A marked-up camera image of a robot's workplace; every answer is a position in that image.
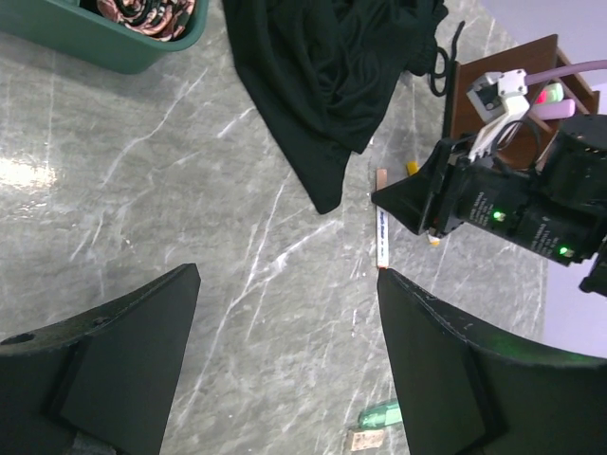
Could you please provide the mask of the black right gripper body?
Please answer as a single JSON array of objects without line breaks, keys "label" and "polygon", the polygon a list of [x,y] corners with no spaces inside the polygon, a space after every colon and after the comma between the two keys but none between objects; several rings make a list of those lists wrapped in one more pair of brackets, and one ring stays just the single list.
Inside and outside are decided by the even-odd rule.
[{"label": "black right gripper body", "polygon": [[442,139],[424,165],[425,230],[445,237],[470,224],[563,265],[600,251],[602,182],[594,166],[555,154],[539,172],[516,172],[496,157],[470,162],[467,144]]}]

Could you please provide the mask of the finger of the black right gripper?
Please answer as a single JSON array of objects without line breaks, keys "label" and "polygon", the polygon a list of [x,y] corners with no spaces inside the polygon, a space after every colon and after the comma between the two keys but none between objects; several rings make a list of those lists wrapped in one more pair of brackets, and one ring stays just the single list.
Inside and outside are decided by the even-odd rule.
[{"label": "finger of the black right gripper", "polygon": [[445,190],[448,153],[434,151],[413,176],[375,191],[372,202],[391,214],[411,233],[436,229],[442,193]]}]

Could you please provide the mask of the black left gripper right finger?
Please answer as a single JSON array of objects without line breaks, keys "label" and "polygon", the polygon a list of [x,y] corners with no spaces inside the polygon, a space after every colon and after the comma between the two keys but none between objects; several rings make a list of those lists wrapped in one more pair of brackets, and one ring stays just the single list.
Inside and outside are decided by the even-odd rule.
[{"label": "black left gripper right finger", "polygon": [[378,304],[413,454],[602,454],[606,362],[518,337],[380,271]]}]

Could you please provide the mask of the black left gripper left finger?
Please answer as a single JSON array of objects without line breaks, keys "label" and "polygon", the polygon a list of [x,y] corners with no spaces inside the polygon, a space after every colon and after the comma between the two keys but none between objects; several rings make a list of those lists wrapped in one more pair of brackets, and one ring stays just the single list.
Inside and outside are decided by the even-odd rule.
[{"label": "black left gripper left finger", "polygon": [[200,286],[182,264],[72,318],[1,342],[1,451],[64,454],[78,434],[160,451]]}]

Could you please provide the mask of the yellow cap white marker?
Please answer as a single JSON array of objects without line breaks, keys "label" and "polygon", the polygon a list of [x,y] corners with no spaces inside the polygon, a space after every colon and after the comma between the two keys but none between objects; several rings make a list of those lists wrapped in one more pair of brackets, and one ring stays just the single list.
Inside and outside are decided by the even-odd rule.
[{"label": "yellow cap white marker", "polygon": [[[409,177],[413,176],[415,173],[419,171],[419,166],[416,161],[409,161],[406,164],[406,171]],[[431,235],[428,231],[426,232],[426,237],[431,246],[439,246],[440,239]]]}]

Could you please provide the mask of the peach cap white marker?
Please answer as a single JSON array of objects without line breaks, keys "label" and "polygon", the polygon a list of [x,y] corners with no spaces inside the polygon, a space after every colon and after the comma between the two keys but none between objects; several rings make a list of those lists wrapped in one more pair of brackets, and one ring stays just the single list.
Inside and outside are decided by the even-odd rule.
[{"label": "peach cap white marker", "polygon": [[[376,190],[387,186],[388,173],[386,169],[376,171]],[[389,220],[388,213],[376,206],[376,265],[378,269],[389,267]]]}]

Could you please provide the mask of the brown wooden desk organizer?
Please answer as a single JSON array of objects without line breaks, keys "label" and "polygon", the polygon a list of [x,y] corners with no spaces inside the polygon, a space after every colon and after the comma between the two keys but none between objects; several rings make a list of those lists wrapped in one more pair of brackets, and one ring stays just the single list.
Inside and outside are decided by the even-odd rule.
[{"label": "brown wooden desk organizer", "polygon": [[473,134],[469,157],[479,159],[498,140],[498,156],[515,170],[542,163],[564,116],[540,112],[550,84],[562,87],[574,115],[598,112],[600,94],[578,73],[556,34],[515,46],[468,64],[451,65],[443,137]]}]

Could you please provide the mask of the purple pastel highlighter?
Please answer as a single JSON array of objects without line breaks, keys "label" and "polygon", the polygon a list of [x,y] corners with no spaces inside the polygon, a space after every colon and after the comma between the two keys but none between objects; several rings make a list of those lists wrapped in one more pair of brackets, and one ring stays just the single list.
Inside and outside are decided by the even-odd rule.
[{"label": "purple pastel highlighter", "polygon": [[542,121],[571,118],[575,115],[577,106],[571,99],[550,103],[534,104],[528,116]]}]

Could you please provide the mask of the green pastel highlighter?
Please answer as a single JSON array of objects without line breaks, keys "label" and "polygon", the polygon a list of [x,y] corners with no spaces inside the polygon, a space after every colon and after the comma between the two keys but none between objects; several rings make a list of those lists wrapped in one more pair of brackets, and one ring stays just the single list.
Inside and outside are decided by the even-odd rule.
[{"label": "green pastel highlighter", "polygon": [[550,101],[545,104],[561,102],[565,98],[564,88],[560,82],[548,84],[543,91],[546,91],[550,95]]}]

